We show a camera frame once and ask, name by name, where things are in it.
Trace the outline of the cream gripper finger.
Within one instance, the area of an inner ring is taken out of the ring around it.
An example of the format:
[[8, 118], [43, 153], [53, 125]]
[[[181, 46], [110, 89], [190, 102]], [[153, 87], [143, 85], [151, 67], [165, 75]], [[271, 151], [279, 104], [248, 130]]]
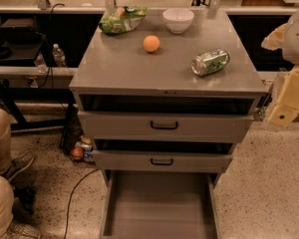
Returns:
[[284, 82], [268, 121], [276, 126], [286, 126], [299, 115], [299, 66], [284, 75]]
[[270, 51], [281, 49], [284, 43], [284, 33], [287, 24], [284, 23], [273, 30], [261, 43], [261, 47]]

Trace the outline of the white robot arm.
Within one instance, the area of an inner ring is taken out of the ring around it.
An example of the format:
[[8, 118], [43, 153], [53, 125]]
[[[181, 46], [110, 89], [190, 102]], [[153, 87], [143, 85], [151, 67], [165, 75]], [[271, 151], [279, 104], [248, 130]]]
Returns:
[[267, 50], [282, 50], [284, 60], [294, 65], [284, 76], [284, 83], [268, 121], [286, 126], [299, 114], [299, 8], [288, 22], [272, 31], [261, 43]]

